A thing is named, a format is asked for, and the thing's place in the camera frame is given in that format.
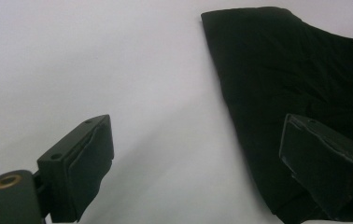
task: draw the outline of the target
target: dark green plastic part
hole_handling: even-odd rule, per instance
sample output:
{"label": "dark green plastic part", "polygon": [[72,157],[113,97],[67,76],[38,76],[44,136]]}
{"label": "dark green plastic part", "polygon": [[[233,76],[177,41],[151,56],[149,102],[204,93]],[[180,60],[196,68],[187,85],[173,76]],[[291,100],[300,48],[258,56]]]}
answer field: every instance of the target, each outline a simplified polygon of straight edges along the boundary
{"label": "dark green plastic part", "polygon": [[0,224],[41,224],[42,216],[31,172],[0,175]]}
{"label": "dark green plastic part", "polygon": [[113,157],[110,118],[103,115],[79,124],[37,160],[41,180],[51,188],[53,222],[80,220]]}
{"label": "dark green plastic part", "polygon": [[287,115],[280,158],[332,219],[353,217],[353,141],[303,116]]}

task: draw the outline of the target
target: screw hole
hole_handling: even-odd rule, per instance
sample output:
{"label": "screw hole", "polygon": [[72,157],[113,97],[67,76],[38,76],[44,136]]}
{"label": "screw hole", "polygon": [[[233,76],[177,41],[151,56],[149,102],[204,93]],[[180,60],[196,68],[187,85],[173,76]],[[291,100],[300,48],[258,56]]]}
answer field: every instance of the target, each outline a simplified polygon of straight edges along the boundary
{"label": "screw hole", "polygon": [[57,154],[52,155],[50,158],[51,158],[52,160],[57,160],[57,159],[59,159],[61,156],[62,156],[61,153],[57,153]]}
{"label": "screw hole", "polygon": [[7,189],[10,188],[21,180],[20,175],[8,175],[0,179],[0,189]]}

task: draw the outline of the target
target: brass grommet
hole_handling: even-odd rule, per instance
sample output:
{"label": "brass grommet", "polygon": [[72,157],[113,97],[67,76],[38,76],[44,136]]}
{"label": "brass grommet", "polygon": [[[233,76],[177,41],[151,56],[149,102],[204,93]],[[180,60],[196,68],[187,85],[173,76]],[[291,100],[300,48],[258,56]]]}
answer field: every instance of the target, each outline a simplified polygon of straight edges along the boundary
{"label": "brass grommet", "polygon": [[21,181],[20,175],[7,175],[0,179],[0,189],[10,188]]}

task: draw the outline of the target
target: white backdrop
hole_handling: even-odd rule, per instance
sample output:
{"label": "white backdrop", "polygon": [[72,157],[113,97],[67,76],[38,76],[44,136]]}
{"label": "white backdrop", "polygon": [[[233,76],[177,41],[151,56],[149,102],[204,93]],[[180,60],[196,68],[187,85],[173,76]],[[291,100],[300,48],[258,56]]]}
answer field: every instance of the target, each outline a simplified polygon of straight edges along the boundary
{"label": "white backdrop", "polygon": [[353,37],[353,0],[0,1],[0,174],[36,171],[109,114],[116,158],[81,223],[281,223],[241,158],[200,18],[264,6]]}

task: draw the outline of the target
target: dark green plastic bracket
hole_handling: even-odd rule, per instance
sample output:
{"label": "dark green plastic bracket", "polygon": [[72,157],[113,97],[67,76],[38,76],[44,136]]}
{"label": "dark green plastic bracket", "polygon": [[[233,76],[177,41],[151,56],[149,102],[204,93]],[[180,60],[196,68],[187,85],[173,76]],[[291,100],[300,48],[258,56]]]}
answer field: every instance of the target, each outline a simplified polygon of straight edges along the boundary
{"label": "dark green plastic bracket", "polygon": [[352,140],[317,120],[289,114],[280,158],[331,219],[353,217]]}
{"label": "dark green plastic bracket", "polygon": [[0,224],[79,221],[114,158],[109,115],[88,119],[38,160],[39,170],[0,175]]}

